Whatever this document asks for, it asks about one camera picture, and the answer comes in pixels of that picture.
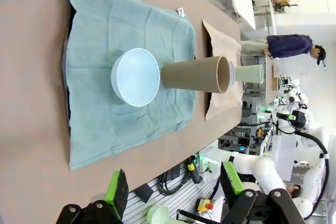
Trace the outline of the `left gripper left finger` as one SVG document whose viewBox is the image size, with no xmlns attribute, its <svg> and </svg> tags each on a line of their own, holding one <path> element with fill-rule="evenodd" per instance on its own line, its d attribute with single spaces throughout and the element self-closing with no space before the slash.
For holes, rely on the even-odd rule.
<svg viewBox="0 0 336 224">
<path fill-rule="evenodd" d="M 85 208 L 75 204 L 63 207 L 56 224 L 62 223 L 123 223 L 129 187 L 124 170 L 114 172 L 104 200 L 89 203 Z"/>
</svg>

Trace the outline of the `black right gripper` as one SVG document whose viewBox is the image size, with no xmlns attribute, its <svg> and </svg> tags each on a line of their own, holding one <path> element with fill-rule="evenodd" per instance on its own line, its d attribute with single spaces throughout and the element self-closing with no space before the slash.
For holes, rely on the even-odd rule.
<svg viewBox="0 0 336 224">
<path fill-rule="evenodd" d="M 284 121 L 289 121 L 291 126 L 297 131 L 307 130 L 306 114 L 300 110 L 293 110 L 291 114 L 277 112 L 276 117 Z"/>
</svg>

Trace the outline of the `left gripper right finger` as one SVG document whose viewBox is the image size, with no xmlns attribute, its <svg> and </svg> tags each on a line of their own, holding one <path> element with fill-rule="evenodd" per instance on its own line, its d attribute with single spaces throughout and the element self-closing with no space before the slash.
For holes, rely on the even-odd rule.
<svg viewBox="0 0 336 224">
<path fill-rule="evenodd" d="M 229 207 L 222 223 L 305 223 L 285 189 L 277 188 L 269 194 L 244 189 L 232 162 L 223 162 L 220 171 L 220 184 Z"/>
</svg>

